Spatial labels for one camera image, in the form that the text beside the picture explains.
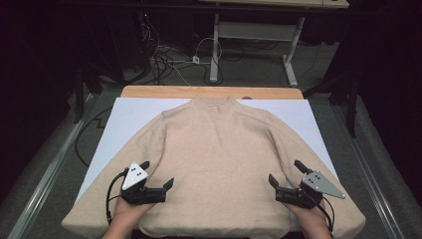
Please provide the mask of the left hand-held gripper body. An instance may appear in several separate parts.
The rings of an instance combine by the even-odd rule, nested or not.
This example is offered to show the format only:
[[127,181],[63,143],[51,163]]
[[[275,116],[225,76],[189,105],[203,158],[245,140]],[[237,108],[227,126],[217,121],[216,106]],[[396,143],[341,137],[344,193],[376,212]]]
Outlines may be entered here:
[[164,202],[166,191],[161,188],[149,188],[145,185],[148,173],[138,163],[133,162],[127,170],[121,184],[120,195],[131,205]]

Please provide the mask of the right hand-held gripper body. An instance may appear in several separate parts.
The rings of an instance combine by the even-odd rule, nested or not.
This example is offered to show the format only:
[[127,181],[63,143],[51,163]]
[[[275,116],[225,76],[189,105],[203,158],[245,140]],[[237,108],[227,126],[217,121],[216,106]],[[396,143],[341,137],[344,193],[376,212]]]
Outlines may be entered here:
[[320,204],[323,196],[344,199],[345,194],[331,183],[320,171],[309,172],[298,188],[287,188],[275,181],[276,200],[300,208],[312,209]]

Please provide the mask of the beige knit sweater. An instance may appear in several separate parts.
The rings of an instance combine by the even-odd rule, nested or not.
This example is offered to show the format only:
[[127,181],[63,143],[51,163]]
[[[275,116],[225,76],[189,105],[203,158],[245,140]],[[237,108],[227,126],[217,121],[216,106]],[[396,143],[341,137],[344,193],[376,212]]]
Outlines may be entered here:
[[63,226],[86,238],[107,229],[111,180],[133,162],[148,161],[147,186],[172,180],[165,202],[139,221],[150,237],[247,237],[279,239],[291,229],[289,210],[268,181],[297,186],[295,160],[335,175],[310,146],[273,114],[233,98],[195,98],[164,111],[139,130],[112,158],[64,218]]

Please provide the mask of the person's left hand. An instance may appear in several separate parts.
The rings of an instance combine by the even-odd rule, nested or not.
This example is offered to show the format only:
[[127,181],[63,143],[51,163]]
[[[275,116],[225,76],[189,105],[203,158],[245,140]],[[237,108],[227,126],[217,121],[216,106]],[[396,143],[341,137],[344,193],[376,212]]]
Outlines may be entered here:
[[119,198],[114,206],[112,221],[102,239],[129,239],[132,230],[154,204],[131,205]]

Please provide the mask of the person's right hand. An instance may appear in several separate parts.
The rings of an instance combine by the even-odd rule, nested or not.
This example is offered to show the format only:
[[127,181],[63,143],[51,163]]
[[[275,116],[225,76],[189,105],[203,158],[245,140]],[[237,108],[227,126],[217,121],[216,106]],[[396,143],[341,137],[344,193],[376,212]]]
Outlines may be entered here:
[[317,207],[313,209],[283,203],[297,218],[306,239],[331,239],[326,217]]

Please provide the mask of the white board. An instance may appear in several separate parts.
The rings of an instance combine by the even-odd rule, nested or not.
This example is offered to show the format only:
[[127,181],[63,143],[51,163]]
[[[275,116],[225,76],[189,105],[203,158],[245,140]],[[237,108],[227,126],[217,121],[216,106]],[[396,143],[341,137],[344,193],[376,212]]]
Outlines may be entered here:
[[[78,200],[91,186],[101,171],[121,148],[144,126],[164,111],[176,109],[189,103],[188,99],[130,99],[119,98],[114,104],[105,134],[100,141],[92,165],[81,188]],[[316,153],[332,174],[333,165],[327,155],[324,143],[317,129],[317,123],[310,104],[305,100],[236,100],[239,104],[254,109],[267,111],[285,122],[294,130]],[[119,191],[121,184],[115,176],[110,187]]]

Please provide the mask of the black metal stand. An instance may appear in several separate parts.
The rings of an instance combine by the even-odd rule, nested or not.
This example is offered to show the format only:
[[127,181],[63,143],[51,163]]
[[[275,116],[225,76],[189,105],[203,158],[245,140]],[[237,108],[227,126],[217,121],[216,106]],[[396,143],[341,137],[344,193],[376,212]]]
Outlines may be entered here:
[[358,77],[359,73],[356,73],[352,68],[348,68],[343,73],[329,77],[317,86],[303,92],[305,99],[316,93],[330,93],[328,101],[332,106],[346,103],[345,126],[352,138],[356,138],[355,117]]
[[85,112],[85,89],[91,94],[100,94],[102,86],[100,83],[100,73],[95,65],[91,63],[81,63],[75,69],[75,120],[79,122]]

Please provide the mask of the beige desk top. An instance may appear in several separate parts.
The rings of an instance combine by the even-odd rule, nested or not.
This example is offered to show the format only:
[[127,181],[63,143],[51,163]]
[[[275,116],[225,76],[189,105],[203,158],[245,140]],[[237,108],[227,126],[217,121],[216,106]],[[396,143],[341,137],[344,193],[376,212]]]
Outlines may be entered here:
[[349,7],[347,0],[201,0],[205,2],[216,3],[239,3],[239,4],[266,4],[278,6],[298,6],[298,7],[317,7],[317,8],[338,8],[346,9]]

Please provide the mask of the metal floor rail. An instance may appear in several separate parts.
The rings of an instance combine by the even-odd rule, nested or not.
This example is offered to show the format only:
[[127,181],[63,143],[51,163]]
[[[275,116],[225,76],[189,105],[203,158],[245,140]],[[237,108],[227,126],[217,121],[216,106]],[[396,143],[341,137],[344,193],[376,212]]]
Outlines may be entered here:
[[81,132],[87,120],[88,113],[92,111],[97,99],[97,95],[88,94],[87,98],[83,100],[85,111],[82,113],[81,118],[77,122],[74,122],[68,130],[65,141],[47,167],[7,239],[25,239],[28,235],[65,164],[71,144]]
[[386,230],[388,239],[405,239],[404,234],[402,233],[402,230],[400,229],[395,216],[393,215],[391,206],[381,191],[381,188],[376,181],[375,176],[372,173],[366,158],[357,143],[357,140],[351,136],[347,129],[341,108],[334,106],[332,111],[336,121],[339,123],[341,130],[345,134],[345,137],[347,138],[347,141],[352,148],[359,174],[365,185],[366,191],[371,198],[371,202],[377,211],[377,215],[380,218],[384,229]]

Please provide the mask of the white metal desk frame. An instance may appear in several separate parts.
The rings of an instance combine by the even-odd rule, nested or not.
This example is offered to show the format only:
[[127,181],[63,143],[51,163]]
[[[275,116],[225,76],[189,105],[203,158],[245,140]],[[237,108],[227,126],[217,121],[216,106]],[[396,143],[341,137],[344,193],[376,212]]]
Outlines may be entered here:
[[210,63],[211,83],[218,81],[218,51],[222,50],[219,39],[242,39],[242,40],[266,40],[289,42],[290,50],[282,56],[282,63],[290,87],[298,85],[297,78],[292,66],[292,58],[295,53],[304,23],[305,17],[300,17],[294,25],[276,25],[267,23],[242,23],[222,21],[218,14],[214,17],[213,50]]

